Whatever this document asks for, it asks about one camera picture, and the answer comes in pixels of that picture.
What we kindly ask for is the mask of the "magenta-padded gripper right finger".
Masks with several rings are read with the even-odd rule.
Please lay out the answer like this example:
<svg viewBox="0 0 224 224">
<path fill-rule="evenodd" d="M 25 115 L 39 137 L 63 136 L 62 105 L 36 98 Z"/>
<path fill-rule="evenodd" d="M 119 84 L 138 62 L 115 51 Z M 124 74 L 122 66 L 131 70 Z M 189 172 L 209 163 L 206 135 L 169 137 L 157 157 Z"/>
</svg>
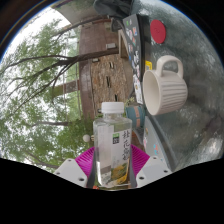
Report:
<svg viewBox="0 0 224 224">
<path fill-rule="evenodd" d="M 144 187 L 170 174 L 170 169 L 157 156 L 149 156 L 136 146 L 131 146 L 130 183 L 132 188 Z"/>
</svg>

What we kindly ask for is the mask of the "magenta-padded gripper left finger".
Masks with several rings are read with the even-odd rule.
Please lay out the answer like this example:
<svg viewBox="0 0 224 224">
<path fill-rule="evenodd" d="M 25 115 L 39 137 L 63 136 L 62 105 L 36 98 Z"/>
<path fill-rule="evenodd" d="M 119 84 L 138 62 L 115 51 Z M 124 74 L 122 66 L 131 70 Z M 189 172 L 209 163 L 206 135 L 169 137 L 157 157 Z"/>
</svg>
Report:
<svg viewBox="0 0 224 224">
<path fill-rule="evenodd" d="M 92 189 L 95 182 L 94 148 L 90 148 L 77 158 L 66 159 L 54 172 L 78 186 Z"/>
</svg>

